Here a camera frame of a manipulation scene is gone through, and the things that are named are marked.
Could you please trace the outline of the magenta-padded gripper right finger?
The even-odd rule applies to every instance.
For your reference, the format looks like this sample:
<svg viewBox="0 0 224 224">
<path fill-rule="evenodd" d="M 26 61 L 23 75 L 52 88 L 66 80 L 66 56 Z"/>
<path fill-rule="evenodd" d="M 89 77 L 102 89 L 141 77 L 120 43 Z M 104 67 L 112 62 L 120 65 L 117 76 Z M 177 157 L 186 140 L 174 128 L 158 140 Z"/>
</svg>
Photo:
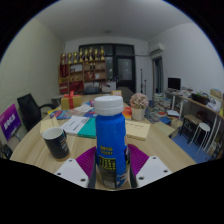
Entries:
<svg viewBox="0 0 224 224">
<path fill-rule="evenodd" d="M 157 157 L 148 156 L 137 146 L 129 144 L 130 185 L 140 188 L 171 174 L 169 168 Z"/>
</svg>

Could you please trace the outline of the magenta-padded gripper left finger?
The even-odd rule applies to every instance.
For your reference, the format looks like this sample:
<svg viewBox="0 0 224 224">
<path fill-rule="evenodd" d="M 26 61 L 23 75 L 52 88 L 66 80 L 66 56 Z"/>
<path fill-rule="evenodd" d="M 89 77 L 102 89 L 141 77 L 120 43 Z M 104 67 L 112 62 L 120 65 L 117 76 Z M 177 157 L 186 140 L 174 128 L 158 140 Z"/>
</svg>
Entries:
<svg viewBox="0 0 224 224">
<path fill-rule="evenodd" d="M 95 188 L 96 147 L 88 149 L 76 159 L 67 159 L 55 175 L 84 188 Z"/>
</svg>

